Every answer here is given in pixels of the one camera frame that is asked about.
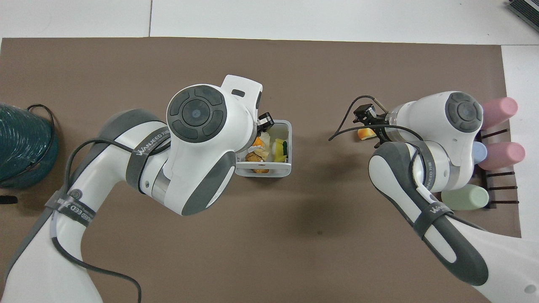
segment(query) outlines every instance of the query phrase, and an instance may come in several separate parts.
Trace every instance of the plastic bin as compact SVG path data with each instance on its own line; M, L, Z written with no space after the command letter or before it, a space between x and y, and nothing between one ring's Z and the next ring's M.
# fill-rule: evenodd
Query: plastic bin
M243 177L262 177L262 178L282 178L286 177L292 171L292 125L286 120L273 120L275 124L268 130L271 141L275 142L275 138L283 139L288 146L288 155L284 162L246 162L245 156L247 151L236 154L236 170L237 175ZM258 174L252 169L268 169L269 172Z

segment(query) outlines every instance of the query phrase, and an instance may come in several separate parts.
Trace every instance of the pink cup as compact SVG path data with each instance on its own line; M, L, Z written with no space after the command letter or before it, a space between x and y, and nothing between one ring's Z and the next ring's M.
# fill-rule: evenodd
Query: pink cup
M491 100L483 107L483 126L481 129L488 129L502 122L509 120L519 110L519 105L513 98L503 97Z
M511 166L524 160L526 151L515 142L498 142L486 145L487 158L478 165L484 170L495 170Z

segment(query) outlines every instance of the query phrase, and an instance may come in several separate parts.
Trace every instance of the white tile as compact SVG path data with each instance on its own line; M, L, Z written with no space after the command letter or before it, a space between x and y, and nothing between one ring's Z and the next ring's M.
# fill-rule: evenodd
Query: white tile
M504 0L154 0L151 36L539 44Z
M526 158L514 165L522 238L539 242L539 45L502 46L502 56L507 96L519 105L519 111L509 120L511 140L526 149Z
M0 0L0 37L144 37L151 0Z

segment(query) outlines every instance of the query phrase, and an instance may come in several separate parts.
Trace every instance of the brown mat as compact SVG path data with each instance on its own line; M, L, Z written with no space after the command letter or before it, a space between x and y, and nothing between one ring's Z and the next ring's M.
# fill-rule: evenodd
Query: brown mat
M261 112L292 123L291 175L235 176L191 217L119 184L85 233L85 261L137 279L143 302L487 302L371 185L375 141L327 138L362 94L387 108L449 90L480 102L505 96L501 49L489 45L4 38L0 101L49 106L61 150L46 179L17 193L18 205L0 205L0 271L60 187L69 152L111 115L146 108L164 119L178 90L220 85L227 74L262 83ZM515 205L460 215L520 235ZM131 284L91 276L105 302L136 301Z

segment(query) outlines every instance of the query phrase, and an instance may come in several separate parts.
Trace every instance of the gray velcro strap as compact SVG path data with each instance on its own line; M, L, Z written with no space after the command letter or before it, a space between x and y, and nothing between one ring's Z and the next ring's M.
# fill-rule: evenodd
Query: gray velcro strap
M95 211L83 202L72 196L57 190L54 195L45 203L45 206L57 210L59 213L69 217L88 227L95 217Z
M425 233L429 227L431 227L432 223L448 212L453 213L453 211L447 207L447 205L440 201L429 204L421 212L419 217L417 217L417 220L413 224L413 230L421 239L423 239Z
M140 189L140 178L146 161L148 161L150 153L168 138L170 138L170 130L167 126L164 126L153 131L133 149L126 170L126 181L129 186L138 189L144 194Z

